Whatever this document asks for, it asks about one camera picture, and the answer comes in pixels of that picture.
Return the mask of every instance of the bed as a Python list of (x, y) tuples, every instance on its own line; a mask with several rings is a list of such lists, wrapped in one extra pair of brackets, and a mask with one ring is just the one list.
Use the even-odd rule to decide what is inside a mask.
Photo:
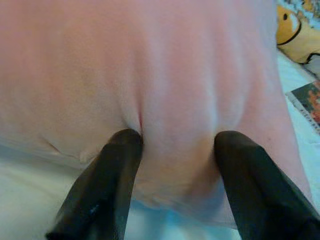
[[(315, 79), (278, 52), (283, 92)], [(320, 136), (287, 100), (302, 163), (315, 207), (320, 210)], [(0, 239), (44, 240), (80, 169), (0, 146)], [(240, 240), (238, 231), (203, 226), (168, 210), (153, 210), (132, 201), (126, 240)]]

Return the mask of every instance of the yellow plush toy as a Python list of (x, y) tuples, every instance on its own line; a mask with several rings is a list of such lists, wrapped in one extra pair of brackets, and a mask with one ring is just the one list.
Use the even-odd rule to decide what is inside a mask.
[(303, 17), (280, 5), (277, 7), (277, 47), (291, 60), (304, 64), (320, 76), (320, 31), (312, 28)]

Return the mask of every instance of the pink pillow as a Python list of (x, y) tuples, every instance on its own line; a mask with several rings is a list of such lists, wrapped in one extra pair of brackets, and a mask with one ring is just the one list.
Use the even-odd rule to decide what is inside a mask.
[(210, 161), (215, 135), (235, 130), (311, 199), (276, 29), (265, 0), (3, 1), (0, 142), (88, 163), (132, 128), (145, 143), (135, 198), (235, 227)]

